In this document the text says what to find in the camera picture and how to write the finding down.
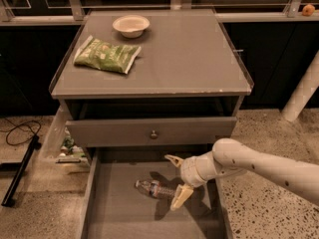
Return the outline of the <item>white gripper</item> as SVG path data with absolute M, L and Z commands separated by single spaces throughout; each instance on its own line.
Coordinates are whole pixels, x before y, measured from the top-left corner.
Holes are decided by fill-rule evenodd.
M 166 154 L 165 159 L 169 160 L 175 167 L 180 168 L 180 177 L 185 183 L 178 185 L 172 199 L 170 210 L 176 211 L 193 194 L 194 187 L 200 187 L 216 177 L 216 168 L 212 152 L 203 155 L 192 156 L 183 160 L 182 158 Z

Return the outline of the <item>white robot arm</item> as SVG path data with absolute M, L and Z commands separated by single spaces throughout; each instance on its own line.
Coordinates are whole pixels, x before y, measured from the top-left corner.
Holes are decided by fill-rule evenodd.
M 212 151 L 182 159 L 166 155 L 180 171 L 184 185 L 178 185 L 170 209 L 179 209 L 193 190 L 214 178 L 233 175 L 240 169 L 252 171 L 288 191 L 319 204 L 319 166 L 253 150 L 231 138 L 219 139 Z

